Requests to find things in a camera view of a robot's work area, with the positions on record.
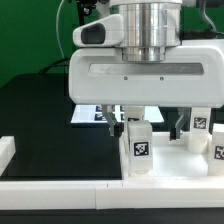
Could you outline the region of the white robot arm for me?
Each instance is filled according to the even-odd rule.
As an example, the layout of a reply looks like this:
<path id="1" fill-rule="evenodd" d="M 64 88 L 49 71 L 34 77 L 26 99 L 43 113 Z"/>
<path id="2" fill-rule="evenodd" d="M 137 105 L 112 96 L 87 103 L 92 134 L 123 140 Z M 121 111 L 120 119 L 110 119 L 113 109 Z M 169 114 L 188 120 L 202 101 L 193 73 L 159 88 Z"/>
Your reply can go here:
<path id="1" fill-rule="evenodd" d="M 177 107 L 170 138 L 178 139 L 192 107 L 224 106 L 224 39 L 214 26 L 181 31 L 184 6 L 205 9 L 224 0 L 110 0 L 108 14 L 73 31 L 79 47 L 69 64 L 69 95 L 100 104 L 113 135 L 111 105 Z"/>

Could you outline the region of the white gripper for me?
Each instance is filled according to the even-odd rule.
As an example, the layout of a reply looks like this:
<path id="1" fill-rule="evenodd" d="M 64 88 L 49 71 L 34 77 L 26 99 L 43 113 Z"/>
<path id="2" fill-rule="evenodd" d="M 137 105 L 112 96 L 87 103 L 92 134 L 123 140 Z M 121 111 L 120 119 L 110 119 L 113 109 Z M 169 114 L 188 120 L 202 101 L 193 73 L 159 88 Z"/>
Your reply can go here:
<path id="1" fill-rule="evenodd" d="M 102 106 L 112 137 L 124 125 L 111 105 L 180 107 L 170 130 L 178 140 L 189 107 L 224 106 L 224 39 L 182 40 L 174 18 L 111 14 L 80 26 L 69 64 L 69 95 Z"/>

